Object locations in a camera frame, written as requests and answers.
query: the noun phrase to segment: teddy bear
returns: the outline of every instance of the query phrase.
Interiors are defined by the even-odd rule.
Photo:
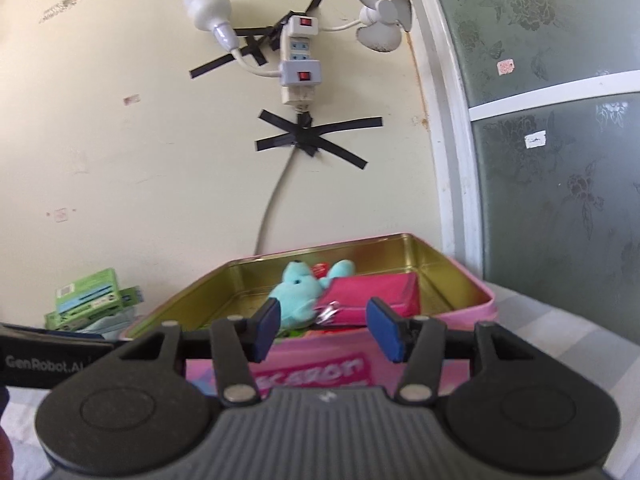
[[[289,262],[282,273],[282,282],[269,293],[280,302],[280,330],[304,328],[316,318],[314,306],[334,278],[355,274],[351,260],[337,262],[324,278],[319,280],[311,268],[299,260]]]

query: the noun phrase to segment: blue gripper pad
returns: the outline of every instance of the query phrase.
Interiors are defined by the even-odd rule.
[[[258,316],[252,319],[258,322],[258,334],[255,338],[255,362],[259,363],[267,358],[273,340],[280,331],[280,302],[271,301],[265,311],[258,311]]]
[[[397,321],[402,319],[380,298],[371,298],[367,303],[367,328],[378,342],[387,359],[402,363],[406,345],[402,341]]]

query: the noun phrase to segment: stacked boxes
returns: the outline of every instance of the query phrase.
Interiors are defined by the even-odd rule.
[[[142,301],[138,287],[120,290],[114,269],[104,269],[56,291],[56,311],[45,314],[48,330],[76,331]]]

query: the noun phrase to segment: pink wallet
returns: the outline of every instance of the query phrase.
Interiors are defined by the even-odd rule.
[[[377,297],[402,317],[420,314],[420,290],[414,272],[334,278],[316,303],[316,324],[366,326],[367,302]]]

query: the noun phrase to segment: small fan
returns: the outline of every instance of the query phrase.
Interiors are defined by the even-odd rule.
[[[360,21],[366,25],[356,32],[358,41],[377,52],[392,52],[402,42],[402,31],[411,30],[411,1],[360,0],[364,4]]]

